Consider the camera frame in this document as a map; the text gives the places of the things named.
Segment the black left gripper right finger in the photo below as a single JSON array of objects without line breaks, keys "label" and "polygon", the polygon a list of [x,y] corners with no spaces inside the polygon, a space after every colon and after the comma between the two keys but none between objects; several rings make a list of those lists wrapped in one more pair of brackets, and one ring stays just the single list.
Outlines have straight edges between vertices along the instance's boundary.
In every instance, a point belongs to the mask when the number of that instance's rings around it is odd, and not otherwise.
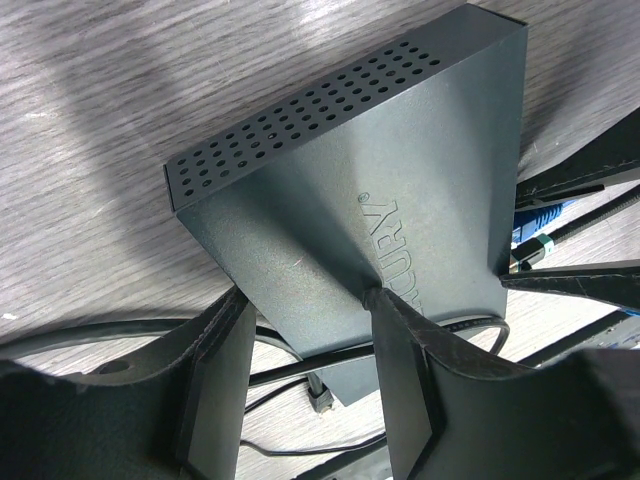
[{"label": "black left gripper right finger", "polygon": [[387,289],[364,300],[397,479],[635,479],[639,354],[584,349],[531,369],[429,321]]}]

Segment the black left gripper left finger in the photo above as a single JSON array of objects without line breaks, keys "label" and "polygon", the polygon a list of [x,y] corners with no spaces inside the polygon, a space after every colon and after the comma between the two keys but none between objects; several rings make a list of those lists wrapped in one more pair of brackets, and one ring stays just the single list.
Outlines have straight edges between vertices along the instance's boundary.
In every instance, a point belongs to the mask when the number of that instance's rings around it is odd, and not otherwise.
[{"label": "black left gripper left finger", "polygon": [[256,315],[231,289],[89,374],[1,365],[5,479],[231,479]]}]

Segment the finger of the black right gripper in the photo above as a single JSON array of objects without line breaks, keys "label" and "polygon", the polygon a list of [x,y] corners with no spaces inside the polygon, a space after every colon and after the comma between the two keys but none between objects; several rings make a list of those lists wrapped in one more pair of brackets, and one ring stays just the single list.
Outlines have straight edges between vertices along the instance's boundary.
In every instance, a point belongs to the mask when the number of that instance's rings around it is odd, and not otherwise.
[{"label": "finger of the black right gripper", "polygon": [[517,205],[555,205],[639,179],[634,111],[560,164],[517,185]]},{"label": "finger of the black right gripper", "polygon": [[509,290],[573,296],[639,312],[639,263],[607,262],[536,269],[500,277]]}]

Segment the black network switch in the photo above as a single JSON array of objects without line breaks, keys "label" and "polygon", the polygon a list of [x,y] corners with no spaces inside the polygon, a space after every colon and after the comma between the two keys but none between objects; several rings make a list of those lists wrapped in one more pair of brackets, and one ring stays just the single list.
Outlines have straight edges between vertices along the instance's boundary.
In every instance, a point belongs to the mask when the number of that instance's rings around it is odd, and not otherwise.
[{"label": "black network switch", "polygon": [[175,155],[171,209],[304,357],[371,340],[374,286],[503,316],[527,43],[459,6]]}]

